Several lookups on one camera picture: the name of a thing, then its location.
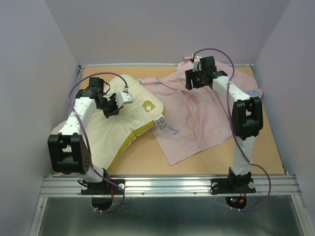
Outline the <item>cream yellow pillow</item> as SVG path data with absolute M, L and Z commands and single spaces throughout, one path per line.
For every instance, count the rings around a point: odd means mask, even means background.
M 165 115 L 163 103 L 130 75 L 126 80 L 133 102 L 116 116 L 106 118 L 96 110 L 86 128 L 94 166 L 110 169 L 131 142 L 155 125 Z

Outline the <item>pink cartoon pillowcase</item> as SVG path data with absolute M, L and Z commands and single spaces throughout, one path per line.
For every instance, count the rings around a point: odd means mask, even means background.
M 226 96 L 210 87 L 187 90 L 185 71 L 192 63 L 183 61 L 176 71 L 164 78 L 140 78 L 138 82 L 165 107 L 167 127 L 157 125 L 153 134 L 170 165 L 224 143 L 231 137 Z

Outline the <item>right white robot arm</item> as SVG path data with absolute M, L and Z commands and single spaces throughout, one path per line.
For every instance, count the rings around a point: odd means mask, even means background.
M 262 101 L 238 88 L 224 71 L 218 71 L 214 57 L 191 56 L 193 68 L 185 72 L 186 89 L 209 86 L 225 96 L 229 123 L 236 148 L 227 178 L 211 181 L 212 194 L 255 192 L 251 174 L 252 148 L 263 128 Z

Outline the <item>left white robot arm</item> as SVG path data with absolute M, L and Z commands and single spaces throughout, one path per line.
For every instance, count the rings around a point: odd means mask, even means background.
M 128 86 L 120 92 L 108 95 L 104 89 L 107 82 L 98 77 L 88 77 L 89 85 L 78 90 L 75 100 L 70 102 L 71 113 L 57 134 L 48 137 L 48 149 L 52 169 L 65 175 L 77 175 L 93 189 L 103 194 L 109 190 L 107 171 L 92 162 L 92 152 L 87 137 L 87 125 L 96 110 L 106 118 L 118 115 L 125 103 L 132 102 Z

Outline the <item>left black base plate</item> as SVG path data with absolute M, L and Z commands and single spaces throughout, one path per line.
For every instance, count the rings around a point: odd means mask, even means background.
M 122 195 L 122 190 L 119 190 L 118 187 L 109 184 L 106 181 L 99 183 L 86 182 L 85 180 L 79 179 L 77 181 L 81 185 L 81 194 L 82 195 Z

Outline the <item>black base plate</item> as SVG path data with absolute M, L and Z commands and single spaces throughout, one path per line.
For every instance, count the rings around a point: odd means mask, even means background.
M 256 188 L 253 179 L 250 181 L 229 182 L 227 178 L 213 178 L 211 179 L 211 193 L 216 194 L 241 194 L 241 193 L 255 193 Z
M 122 195 L 122 190 L 119 190 L 118 187 L 109 184 L 106 181 L 99 183 L 86 182 L 85 180 L 79 179 L 77 181 L 81 185 L 81 194 L 82 195 Z

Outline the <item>aluminium front rail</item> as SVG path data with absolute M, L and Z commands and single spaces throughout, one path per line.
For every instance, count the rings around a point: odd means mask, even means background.
M 125 195 L 137 197 L 210 197 L 214 178 L 220 175 L 190 176 L 111 176 L 113 180 L 125 180 Z M 271 175 L 271 196 L 301 195 L 295 176 Z M 81 186 L 75 177 L 53 176 L 43 180 L 40 197 L 83 197 Z

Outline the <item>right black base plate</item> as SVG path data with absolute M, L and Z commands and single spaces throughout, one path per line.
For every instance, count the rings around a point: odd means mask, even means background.
M 250 181 L 229 182 L 227 178 L 213 178 L 211 179 L 211 193 L 216 194 L 241 194 L 241 193 L 255 193 L 256 188 L 253 179 Z

